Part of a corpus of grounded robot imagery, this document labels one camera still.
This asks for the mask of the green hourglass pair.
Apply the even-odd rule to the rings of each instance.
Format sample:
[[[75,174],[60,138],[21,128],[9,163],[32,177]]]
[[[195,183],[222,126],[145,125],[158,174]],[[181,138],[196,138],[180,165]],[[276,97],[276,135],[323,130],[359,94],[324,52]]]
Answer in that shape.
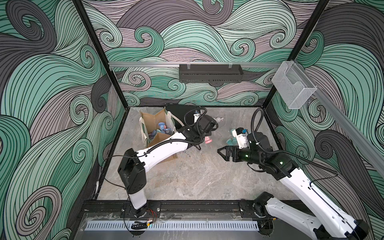
[[[238,142],[236,138],[231,138],[226,141],[227,145],[229,146],[237,146]]]

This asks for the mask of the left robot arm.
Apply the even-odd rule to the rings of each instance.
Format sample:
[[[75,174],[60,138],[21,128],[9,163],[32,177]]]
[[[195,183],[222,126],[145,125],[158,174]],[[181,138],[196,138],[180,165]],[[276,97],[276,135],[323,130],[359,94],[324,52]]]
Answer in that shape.
[[[172,155],[191,147],[199,147],[205,141],[205,137],[209,137],[218,129],[217,121],[207,115],[206,108],[192,109],[186,112],[185,117],[195,111],[203,112],[191,124],[187,120],[182,121],[184,125],[167,139],[140,151],[128,149],[122,155],[118,174],[124,184],[129,201],[136,211],[147,210],[147,198],[144,191],[147,184],[146,173]]]

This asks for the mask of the blue hourglass thirty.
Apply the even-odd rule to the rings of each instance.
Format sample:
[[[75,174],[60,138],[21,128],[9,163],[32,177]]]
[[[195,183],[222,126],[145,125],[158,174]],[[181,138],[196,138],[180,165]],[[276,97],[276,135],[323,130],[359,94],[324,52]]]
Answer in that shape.
[[[167,126],[164,122],[158,123],[158,127],[161,132],[164,132],[167,129]]]

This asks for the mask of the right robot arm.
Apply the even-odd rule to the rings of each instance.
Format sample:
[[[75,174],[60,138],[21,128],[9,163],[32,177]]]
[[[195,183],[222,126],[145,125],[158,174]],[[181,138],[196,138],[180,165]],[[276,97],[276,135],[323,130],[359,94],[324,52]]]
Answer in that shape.
[[[274,151],[268,138],[258,132],[260,123],[256,115],[264,117],[264,110],[258,108],[251,118],[251,132],[239,128],[235,133],[244,137],[240,146],[225,146],[217,150],[227,162],[245,162],[258,165],[259,173],[267,173],[290,189],[312,212],[306,214],[285,205],[272,194],[263,192],[253,203],[259,218],[275,217],[307,235],[312,240],[364,240],[370,226],[364,220],[356,220],[339,208],[321,189],[311,181],[287,151]]]

